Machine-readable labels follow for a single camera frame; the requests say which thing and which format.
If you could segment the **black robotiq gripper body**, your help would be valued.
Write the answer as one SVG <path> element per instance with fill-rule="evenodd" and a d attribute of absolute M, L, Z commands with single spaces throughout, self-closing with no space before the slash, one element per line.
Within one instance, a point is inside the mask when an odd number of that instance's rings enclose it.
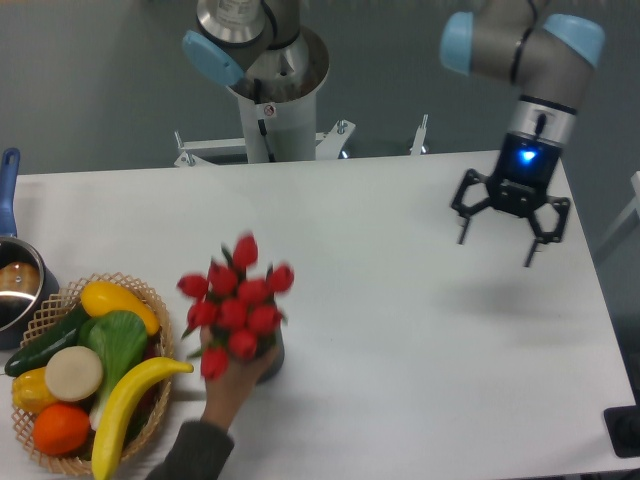
<path fill-rule="evenodd" d="M 536 138 L 508 133 L 487 180 L 491 206 L 528 218 L 547 202 L 547 189 L 562 153 Z"/>

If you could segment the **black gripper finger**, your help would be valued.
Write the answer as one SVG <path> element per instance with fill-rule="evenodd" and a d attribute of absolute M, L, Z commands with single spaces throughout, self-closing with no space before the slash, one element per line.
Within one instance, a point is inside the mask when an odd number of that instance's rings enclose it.
<path fill-rule="evenodd" d="M 524 260 L 526 268 L 531 266 L 540 247 L 563 241 L 570 211 L 571 200 L 568 197 L 547 196 L 527 216 L 533 240 Z"/>
<path fill-rule="evenodd" d="M 488 177 L 475 169 L 468 169 L 458 186 L 450 207 L 457 213 L 461 230 L 457 238 L 457 244 L 463 245 L 473 217 L 491 206 L 491 200 L 486 188 Z M 470 201 L 473 190 L 480 193 L 480 197 Z"/>

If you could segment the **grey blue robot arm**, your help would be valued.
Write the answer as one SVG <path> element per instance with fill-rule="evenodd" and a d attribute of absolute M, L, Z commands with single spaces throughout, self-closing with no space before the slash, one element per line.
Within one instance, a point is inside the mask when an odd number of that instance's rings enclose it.
<path fill-rule="evenodd" d="M 487 208 L 527 220 L 535 246 L 563 239 L 570 201 L 548 187 L 605 40 L 596 23 L 541 17 L 541 1 L 489 1 L 458 12 L 440 41 L 442 65 L 501 79 L 520 97 L 490 175 L 468 170 L 451 206 L 464 224 Z M 237 99 L 252 163 L 332 159 L 344 138 L 316 133 L 316 95 L 329 71 L 322 39 L 295 1 L 201 1 L 182 49 Z"/>

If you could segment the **grey sleeved forearm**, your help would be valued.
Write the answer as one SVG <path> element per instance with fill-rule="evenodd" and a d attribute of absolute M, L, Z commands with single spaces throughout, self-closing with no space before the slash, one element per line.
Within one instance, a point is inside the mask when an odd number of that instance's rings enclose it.
<path fill-rule="evenodd" d="M 220 427 L 202 420 L 182 424 L 165 459 L 146 476 L 147 480 L 216 480 L 234 441 Z"/>

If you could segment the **bare human hand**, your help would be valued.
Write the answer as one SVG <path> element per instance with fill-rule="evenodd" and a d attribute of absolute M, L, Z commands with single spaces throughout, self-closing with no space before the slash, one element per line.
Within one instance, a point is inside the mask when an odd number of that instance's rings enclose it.
<path fill-rule="evenodd" d="M 226 371 L 217 379 L 205 380 L 205 406 L 200 420 L 227 432 L 259 379 L 265 375 L 280 349 L 248 363 L 230 360 Z"/>

